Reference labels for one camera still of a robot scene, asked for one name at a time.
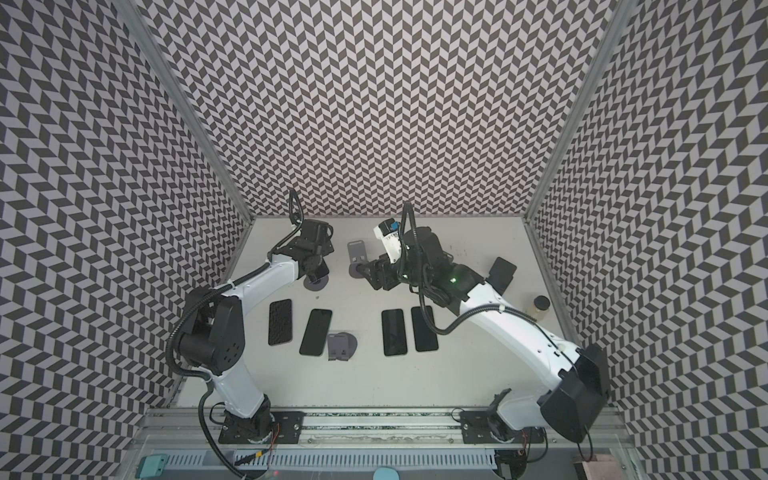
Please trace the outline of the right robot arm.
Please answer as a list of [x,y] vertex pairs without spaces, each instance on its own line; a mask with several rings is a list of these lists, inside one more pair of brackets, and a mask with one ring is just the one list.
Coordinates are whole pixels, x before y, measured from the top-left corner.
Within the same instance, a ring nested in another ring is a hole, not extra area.
[[546,427],[574,443],[589,438],[610,397],[601,347],[580,347],[512,306],[489,279],[455,262],[431,228],[417,224],[411,203],[403,205],[400,219],[386,219],[373,232],[385,252],[357,268],[373,289],[408,286],[431,333],[447,336],[464,324],[477,325],[537,376],[539,385],[529,392],[514,395],[504,389],[494,396],[486,419],[496,440],[507,442],[514,432]]

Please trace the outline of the purple edged phone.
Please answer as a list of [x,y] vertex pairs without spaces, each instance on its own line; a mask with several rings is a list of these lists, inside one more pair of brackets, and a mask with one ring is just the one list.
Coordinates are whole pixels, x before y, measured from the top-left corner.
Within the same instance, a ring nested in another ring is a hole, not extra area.
[[290,343],[293,339],[293,302],[278,300],[269,305],[268,336],[269,346]]

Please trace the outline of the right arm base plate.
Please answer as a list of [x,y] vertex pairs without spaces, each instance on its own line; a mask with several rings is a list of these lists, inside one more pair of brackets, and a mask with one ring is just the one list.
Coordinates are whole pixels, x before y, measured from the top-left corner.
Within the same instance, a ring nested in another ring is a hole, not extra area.
[[526,427],[515,430],[509,427],[497,414],[486,411],[459,412],[459,423],[465,444],[543,444],[545,430]]

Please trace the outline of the black phone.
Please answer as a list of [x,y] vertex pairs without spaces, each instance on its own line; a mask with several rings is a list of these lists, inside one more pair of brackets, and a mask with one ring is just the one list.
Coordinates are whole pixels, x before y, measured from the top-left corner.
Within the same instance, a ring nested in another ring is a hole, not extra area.
[[437,334],[428,327],[420,307],[411,308],[411,321],[416,351],[437,351],[439,349]]
[[387,357],[406,355],[408,347],[403,310],[384,310],[381,322],[384,355]]
[[323,354],[333,312],[328,309],[313,309],[299,347],[302,356],[318,357]]

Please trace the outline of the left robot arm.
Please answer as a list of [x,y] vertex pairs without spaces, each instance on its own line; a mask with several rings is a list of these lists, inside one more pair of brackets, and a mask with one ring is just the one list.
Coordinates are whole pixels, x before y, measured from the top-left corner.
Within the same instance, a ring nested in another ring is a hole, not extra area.
[[182,377],[202,379],[224,402],[224,426],[244,441],[265,442],[274,431],[266,394],[243,360],[244,319],[262,301],[304,278],[317,282],[329,274],[325,257],[334,251],[333,228],[307,220],[296,190],[288,194],[293,230],[267,253],[255,270],[215,288],[196,288],[165,347],[165,361]]

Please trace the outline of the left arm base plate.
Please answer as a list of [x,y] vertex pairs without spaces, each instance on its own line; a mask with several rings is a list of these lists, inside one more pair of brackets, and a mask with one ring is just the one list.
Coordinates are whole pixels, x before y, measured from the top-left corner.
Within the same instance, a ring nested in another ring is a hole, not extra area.
[[305,413],[301,411],[263,411],[251,418],[226,412],[218,442],[224,445],[297,444],[304,419]]

